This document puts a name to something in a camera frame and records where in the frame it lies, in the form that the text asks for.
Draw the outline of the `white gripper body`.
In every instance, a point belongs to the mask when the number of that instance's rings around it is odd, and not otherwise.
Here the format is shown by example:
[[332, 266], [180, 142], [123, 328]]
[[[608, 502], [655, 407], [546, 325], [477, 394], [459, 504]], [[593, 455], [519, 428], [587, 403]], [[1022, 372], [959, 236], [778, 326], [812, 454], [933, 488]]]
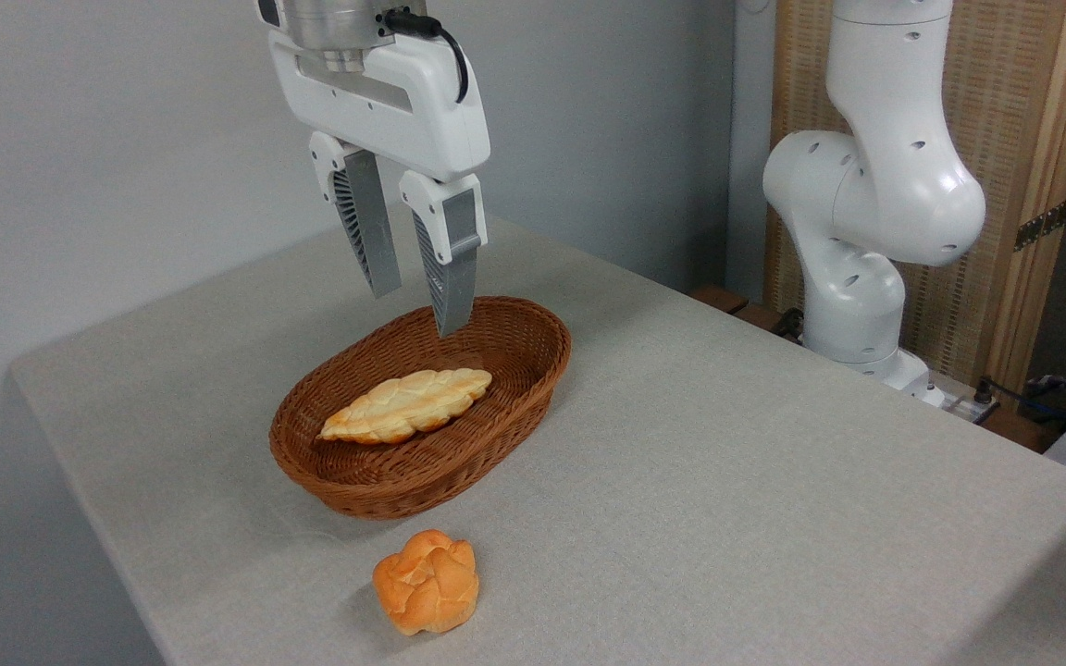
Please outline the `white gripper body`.
[[469, 60], [423, 1], [262, 1], [292, 113], [436, 181], [490, 159]]

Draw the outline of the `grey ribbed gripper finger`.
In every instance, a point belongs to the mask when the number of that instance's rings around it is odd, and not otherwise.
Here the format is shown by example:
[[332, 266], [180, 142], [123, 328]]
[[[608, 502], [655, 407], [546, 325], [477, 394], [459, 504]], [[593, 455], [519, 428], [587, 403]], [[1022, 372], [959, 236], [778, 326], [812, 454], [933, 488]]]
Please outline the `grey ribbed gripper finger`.
[[377, 157], [322, 131], [310, 135], [309, 151], [322, 197], [335, 206], [374, 298], [397, 290], [401, 271]]
[[477, 250], [488, 243], [475, 176], [447, 184], [415, 170], [403, 173], [403, 201], [411, 208], [439, 336], [468, 324], [477, 292]]

